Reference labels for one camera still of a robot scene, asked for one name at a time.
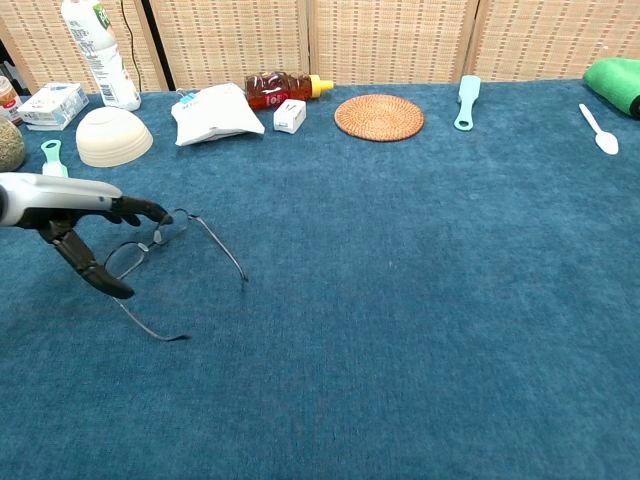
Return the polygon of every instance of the small white box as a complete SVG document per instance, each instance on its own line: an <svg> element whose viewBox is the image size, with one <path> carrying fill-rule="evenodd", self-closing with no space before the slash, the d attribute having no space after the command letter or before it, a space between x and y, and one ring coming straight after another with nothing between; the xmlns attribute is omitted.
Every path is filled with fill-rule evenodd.
<svg viewBox="0 0 640 480"><path fill-rule="evenodd" d="M273 128L281 132L296 133L307 118L307 104L302 100L285 100L273 114Z"/></svg>
<svg viewBox="0 0 640 480"><path fill-rule="evenodd" d="M47 83L18 113L29 130L63 130L88 103L79 83Z"/></svg>

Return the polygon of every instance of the rattan coaster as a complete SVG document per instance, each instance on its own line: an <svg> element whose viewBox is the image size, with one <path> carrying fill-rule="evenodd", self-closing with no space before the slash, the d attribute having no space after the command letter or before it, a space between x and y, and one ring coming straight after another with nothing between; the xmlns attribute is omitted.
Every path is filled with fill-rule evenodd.
<svg viewBox="0 0 640 480"><path fill-rule="evenodd" d="M424 125L420 107L394 95L351 98L338 107L334 118L345 133L376 142L409 138Z"/></svg>

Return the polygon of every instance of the plastic bottle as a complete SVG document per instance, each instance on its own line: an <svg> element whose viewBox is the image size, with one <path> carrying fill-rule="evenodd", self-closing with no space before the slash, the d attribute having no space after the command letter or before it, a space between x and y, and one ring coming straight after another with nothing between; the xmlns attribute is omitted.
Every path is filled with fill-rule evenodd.
<svg viewBox="0 0 640 480"><path fill-rule="evenodd" d="M22 100L18 96L11 81L7 77L0 76L0 116L11 120L15 125L22 123L22 118L18 113L18 107L22 105Z"/></svg>
<svg viewBox="0 0 640 480"><path fill-rule="evenodd" d="M245 93L253 110L277 107L288 98L304 101L318 98L332 88L331 80L320 80L318 75L268 72L245 78Z"/></svg>
<svg viewBox="0 0 640 480"><path fill-rule="evenodd" d="M100 0L64 0L62 18L84 54L108 107L133 111L140 95L124 67L118 42Z"/></svg>

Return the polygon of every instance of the white ceramic bowl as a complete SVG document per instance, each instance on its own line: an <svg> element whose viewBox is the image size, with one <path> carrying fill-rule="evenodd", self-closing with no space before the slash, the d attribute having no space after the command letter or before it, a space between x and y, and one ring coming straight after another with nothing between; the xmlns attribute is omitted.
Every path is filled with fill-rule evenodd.
<svg viewBox="0 0 640 480"><path fill-rule="evenodd" d="M92 167L115 167L144 155L153 137L138 117L116 107L90 111L78 125L80 159Z"/></svg>

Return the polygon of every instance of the white spoon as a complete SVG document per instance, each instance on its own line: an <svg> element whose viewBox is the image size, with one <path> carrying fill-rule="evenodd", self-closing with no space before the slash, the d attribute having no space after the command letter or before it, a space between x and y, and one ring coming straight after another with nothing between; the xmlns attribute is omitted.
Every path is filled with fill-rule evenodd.
<svg viewBox="0 0 640 480"><path fill-rule="evenodd" d="M596 132L596 143L600 147L600 149L604 153L608 153L609 155L615 155L618 153L618 139L613 133L605 132L600 128L596 119L593 118L593 115L589 111L589 109L583 104L580 104L580 111L584 118L587 119L593 131Z"/></svg>

